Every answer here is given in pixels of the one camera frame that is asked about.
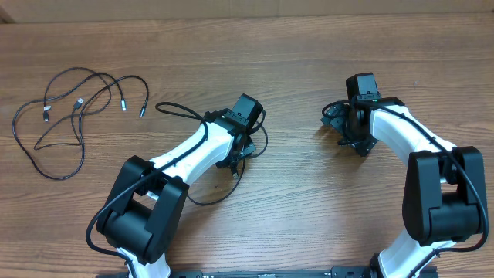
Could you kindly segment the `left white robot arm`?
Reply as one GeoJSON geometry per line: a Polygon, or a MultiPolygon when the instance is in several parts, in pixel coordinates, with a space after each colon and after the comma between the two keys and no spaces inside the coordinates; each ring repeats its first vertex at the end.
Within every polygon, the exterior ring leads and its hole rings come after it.
{"type": "Polygon", "coordinates": [[[251,136],[262,129],[266,112],[243,94],[231,109],[201,116],[186,108],[184,117],[200,127],[166,154],[125,161],[101,210],[86,231],[95,229],[113,247],[110,256],[123,259],[125,277],[169,277],[165,253],[178,229],[190,186],[211,166],[237,170],[257,153],[251,136]]]}

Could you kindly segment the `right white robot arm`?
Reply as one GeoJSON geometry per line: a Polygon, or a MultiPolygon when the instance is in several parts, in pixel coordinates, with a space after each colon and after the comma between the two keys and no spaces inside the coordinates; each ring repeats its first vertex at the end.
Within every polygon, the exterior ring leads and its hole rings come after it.
{"type": "Polygon", "coordinates": [[[346,89],[347,99],[326,105],[321,120],[361,157],[381,141],[404,162],[404,230],[368,266],[335,266],[330,275],[437,277],[433,259],[476,251],[489,236],[483,156],[441,139],[397,97],[382,97],[373,73],[347,78],[346,89]]]}

